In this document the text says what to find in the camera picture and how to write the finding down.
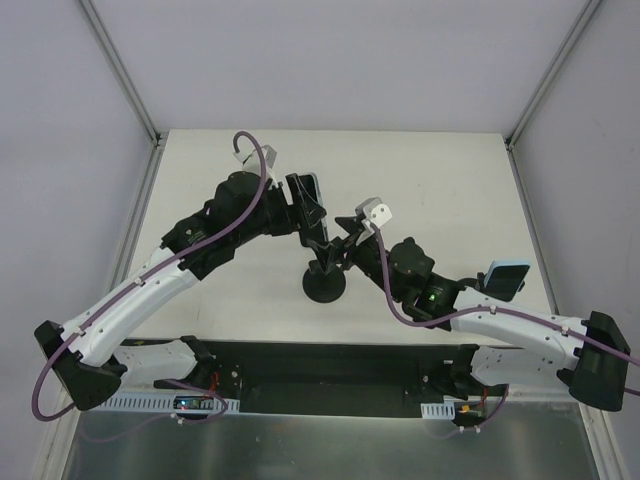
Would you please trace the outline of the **black phone stand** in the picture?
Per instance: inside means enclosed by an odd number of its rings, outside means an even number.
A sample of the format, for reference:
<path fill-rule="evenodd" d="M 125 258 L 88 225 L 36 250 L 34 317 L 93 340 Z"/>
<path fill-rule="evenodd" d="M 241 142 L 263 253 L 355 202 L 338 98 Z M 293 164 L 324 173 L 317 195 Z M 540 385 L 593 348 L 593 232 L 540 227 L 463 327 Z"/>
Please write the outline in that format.
<path fill-rule="evenodd" d="M 302 278 L 305 295 L 316 303 L 332 303 L 338 300 L 346 290 L 346 276 L 343 270 L 330 273 L 312 273 L 308 267 Z"/>

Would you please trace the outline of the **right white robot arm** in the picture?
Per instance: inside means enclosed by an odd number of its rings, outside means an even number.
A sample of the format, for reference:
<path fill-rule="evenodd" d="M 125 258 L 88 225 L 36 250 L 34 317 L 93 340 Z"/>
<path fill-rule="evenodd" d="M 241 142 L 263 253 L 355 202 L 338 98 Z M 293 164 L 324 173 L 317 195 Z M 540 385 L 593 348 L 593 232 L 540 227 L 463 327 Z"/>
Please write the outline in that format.
<path fill-rule="evenodd" d="M 411 237 L 387 249 L 372 222 L 359 217 L 339 222 L 345 238 L 306 237 L 316 256 L 312 272 L 328 276 L 356 267 L 382 289 L 401 324 L 507 344 L 506 352 L 464 348 L 447 369 L 453 395 L 473 394 L 482 386 L 535 385 L 563 388 L 590 407 L 621 411 L 628 368 L 639 361 L 611 316 L 598 311 L 588 318 L 544 315 L 516 307 L 434 273 L 433 260 Z"/>

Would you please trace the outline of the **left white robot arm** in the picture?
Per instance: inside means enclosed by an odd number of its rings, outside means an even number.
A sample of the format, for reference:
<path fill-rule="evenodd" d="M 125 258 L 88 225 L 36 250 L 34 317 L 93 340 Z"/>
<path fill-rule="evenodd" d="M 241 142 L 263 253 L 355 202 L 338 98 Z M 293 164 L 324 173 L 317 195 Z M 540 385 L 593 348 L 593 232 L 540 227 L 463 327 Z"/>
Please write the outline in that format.
<path fill-rule="evenodd" d="M 256 173 L 232 173 L 202 208 L 181 219 L 128 279 L 84 314 L 63 324 L 45 321 L 34 336 L 73 407 L 91 410 L 120 388 L 211 386 L 217 365 L 195 336 L 125 348 L 123 341 L 163 305 L 231 261 L 259 236 L 296 233 L 303 246 L 326 235 L 317 178 L 289 174 L 285 183 Z"/>

